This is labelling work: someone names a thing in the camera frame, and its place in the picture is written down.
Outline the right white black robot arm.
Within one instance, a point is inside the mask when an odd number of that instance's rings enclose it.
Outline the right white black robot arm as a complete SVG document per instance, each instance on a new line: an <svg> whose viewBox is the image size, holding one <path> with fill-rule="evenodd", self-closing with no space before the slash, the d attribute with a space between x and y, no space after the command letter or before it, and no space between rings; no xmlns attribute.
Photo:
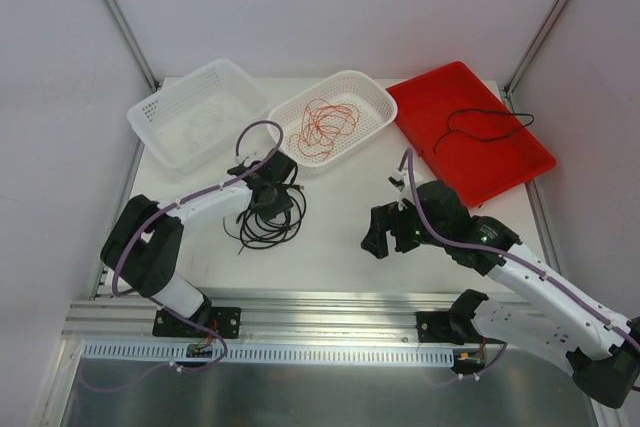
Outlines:
<svg viewBox="0 0 640 427"><path fill-rule="evenodd" d="M507 287L541 312L519 313L473 289L445 312L420 313L421 340L456 345L483 339L525 350L566 372L591 399L621 407L639 379L639 321L589 297L539 259L499 220L472 215L442 181L411 187L393 179L399 200L375 206L363 250L377 259L433 246L458 265Z"/></svg>

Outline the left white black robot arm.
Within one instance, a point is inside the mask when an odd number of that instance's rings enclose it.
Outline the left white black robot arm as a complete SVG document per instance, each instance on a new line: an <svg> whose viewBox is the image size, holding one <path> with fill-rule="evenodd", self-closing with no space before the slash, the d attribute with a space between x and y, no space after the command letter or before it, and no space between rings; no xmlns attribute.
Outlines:
<svg viewBox="0 0 640 427"><path fill-rule="evenodd" d="M262 161L241 162L221 183L175 201L137 195L125 205L99 258L115 281L122 279L131 291L157 303L185 334L199 336L219 327L221 320L205 294L177 272L184 238L228 216L239 221L254 216L266 233L258 241L239 240L254 247L277 243L286 236L284 229L301 223L301 216L292 218L299 203L290 195L300 190L297 174L296 162L275 151Z"/></svg>

